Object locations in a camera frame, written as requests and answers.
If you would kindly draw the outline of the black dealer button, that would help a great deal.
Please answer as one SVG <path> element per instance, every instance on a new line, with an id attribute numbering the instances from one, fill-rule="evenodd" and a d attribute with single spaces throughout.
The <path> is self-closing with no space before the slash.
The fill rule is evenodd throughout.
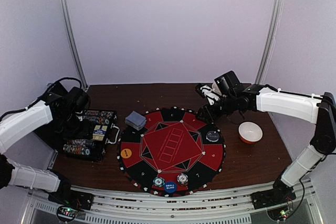
<path id="1" fill-rule="evenodd" d="M 220 138 L 220 135 L 217 131 L 208 131 L 206 133 L 206 139 L 209 141 L 209 142 L 218 142 Z"/>

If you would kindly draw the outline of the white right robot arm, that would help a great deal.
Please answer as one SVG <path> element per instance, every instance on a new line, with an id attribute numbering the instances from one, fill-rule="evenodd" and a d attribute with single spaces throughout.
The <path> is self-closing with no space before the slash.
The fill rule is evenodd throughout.
<path id="1" fill-rule="evenodd" d="M 269 199 L 279 204 L 289 196 L 293 186 L 327 156 L 335 151 L 335 97 L 284 91 L 269 84 L 248 84 L 238 80 L 233 71 L 214 79 L 212 84 L 199 83 L 195 91 L 207 100 L 197 118 L 212 123 L 234 112 L 271 114 L 286 147 L 297 140 L 292 163 L 275 180 Z"/>

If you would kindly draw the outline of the blue backed card deck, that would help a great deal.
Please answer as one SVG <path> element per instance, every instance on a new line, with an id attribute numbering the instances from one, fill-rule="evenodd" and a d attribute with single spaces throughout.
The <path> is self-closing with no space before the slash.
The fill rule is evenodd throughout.
<path id="1" fill-rule="evenodd" d="M 132 111 L 126 118 L 125 123 L 136 130 L 142 129 L 146 124 L 146 117 L 138 112 Z"/>

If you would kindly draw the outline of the green blue 50 chip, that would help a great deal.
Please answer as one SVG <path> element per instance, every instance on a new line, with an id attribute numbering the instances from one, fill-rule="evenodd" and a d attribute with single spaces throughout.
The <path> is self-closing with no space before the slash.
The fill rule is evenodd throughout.
<path id="1" fill-rule="evenodd" d="M 165 179 L 162 177 L 156 177 L 153 180 L 153 186 L 155 187 L 163 187 L 165 185 Z"/>

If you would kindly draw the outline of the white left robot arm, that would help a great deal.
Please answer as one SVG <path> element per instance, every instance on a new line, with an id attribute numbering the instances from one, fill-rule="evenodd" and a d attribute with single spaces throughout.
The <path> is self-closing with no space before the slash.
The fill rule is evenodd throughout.
<path id="1" fill-rule="evenodd" d="M 58 150 L 67 140 L 91 138 L 92 126 L 82 113 L 90 98 L 83 89 L 73 87 L 56 94 L 46 91 L 27 107 L 1 116 L 1 187 L 19 186 L 52 194 L 64 205 L 76 197 L 71 182 L 59 173 L 22 165 L 5 156 L 15 143 L 37 132 L 47 144 Z"/>

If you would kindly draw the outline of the orange big blind button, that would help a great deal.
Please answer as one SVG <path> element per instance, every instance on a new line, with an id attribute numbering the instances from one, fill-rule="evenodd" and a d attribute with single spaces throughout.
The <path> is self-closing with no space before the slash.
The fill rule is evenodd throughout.
<path id="1" fill-rule="evenodd" d="M 132 156 L 132 151 L 129 148 L 124 148 L 121 150 L 121 157 L 123 159 L 130 158 Z"/>

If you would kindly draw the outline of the blue white 100 chip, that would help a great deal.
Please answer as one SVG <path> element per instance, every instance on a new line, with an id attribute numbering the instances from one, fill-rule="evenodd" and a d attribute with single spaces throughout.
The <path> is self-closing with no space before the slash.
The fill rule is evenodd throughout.
<path id="1" fill-rule="evenodd" d="M 176 177 L 176 181 L 180 186 L 188 185 L 188 176 L 185 173 L 180 173 Z"/>

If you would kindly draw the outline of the blue small blind button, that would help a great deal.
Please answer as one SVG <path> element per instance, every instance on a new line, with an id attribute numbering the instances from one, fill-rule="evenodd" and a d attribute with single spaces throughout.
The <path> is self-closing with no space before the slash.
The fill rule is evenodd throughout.
<path id="1" fill-rule="evenodd" d="M 177 184 L 175 182 L 165 182 L 164 190 L 167 193 L 174 193 L 177 190 Z"/>

